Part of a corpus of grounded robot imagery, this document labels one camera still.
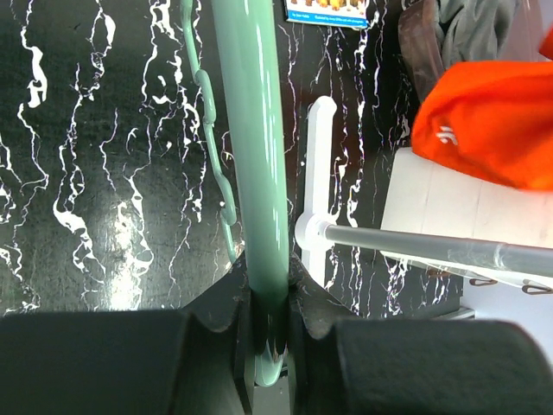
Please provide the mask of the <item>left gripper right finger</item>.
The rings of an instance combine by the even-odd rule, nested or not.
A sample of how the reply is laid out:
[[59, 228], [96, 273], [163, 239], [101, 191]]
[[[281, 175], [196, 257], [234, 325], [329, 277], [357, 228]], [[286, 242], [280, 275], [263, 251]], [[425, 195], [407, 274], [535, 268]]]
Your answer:
[[294, 414], [549, 414], [552, 371], [518, 326], [354, 315], [289, 262]]

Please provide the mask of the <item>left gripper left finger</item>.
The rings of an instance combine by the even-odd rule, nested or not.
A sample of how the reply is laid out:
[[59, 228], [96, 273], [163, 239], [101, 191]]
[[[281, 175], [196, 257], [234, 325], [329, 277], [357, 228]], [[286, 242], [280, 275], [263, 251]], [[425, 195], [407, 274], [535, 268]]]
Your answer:
[[176, 310], [38, 312], [1, 320], [4, 414], [249, 414], [245, 259]]

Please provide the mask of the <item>orange shorts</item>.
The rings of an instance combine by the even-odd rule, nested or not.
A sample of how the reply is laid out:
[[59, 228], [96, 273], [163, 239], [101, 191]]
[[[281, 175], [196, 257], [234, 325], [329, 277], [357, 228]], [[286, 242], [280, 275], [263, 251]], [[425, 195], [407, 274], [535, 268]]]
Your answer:
[[532, 191], [552, 189], [552, 36], [539, 62], [453, 65], [423, 101], [413, 152], [462, 174]]

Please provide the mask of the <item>green plastic hanger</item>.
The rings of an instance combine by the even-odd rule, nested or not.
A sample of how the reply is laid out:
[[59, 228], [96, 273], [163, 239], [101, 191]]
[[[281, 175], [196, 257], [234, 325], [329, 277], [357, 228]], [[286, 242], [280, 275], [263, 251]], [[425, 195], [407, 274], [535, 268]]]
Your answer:
[[221, 224], [229, 259], [235, 261], [231, 228], [236, 221], [242, 222], [247, 278], [256, 302], [255, 381], [259, 386], [272, 386], [283, 365], [289, 292], [289, 217], [273, 4], [212, 3], [236, 190], [219, 164], [213, 134], [217, 118], [213, 87], [207, 71], [200, 67], [192, 9], [192, 2], [182, 2], [182, 31], [191, 74], [203, 98], [202, 126], [213, 175], [225, 203]]

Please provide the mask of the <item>grey shorts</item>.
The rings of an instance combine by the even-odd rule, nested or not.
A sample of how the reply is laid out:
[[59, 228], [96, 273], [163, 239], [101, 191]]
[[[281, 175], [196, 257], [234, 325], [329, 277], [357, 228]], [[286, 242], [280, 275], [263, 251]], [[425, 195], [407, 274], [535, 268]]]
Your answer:
[[513, 0], [435, 1], [434, 29], [442, 65], [495, 61], [505, 48], [521, 2]]

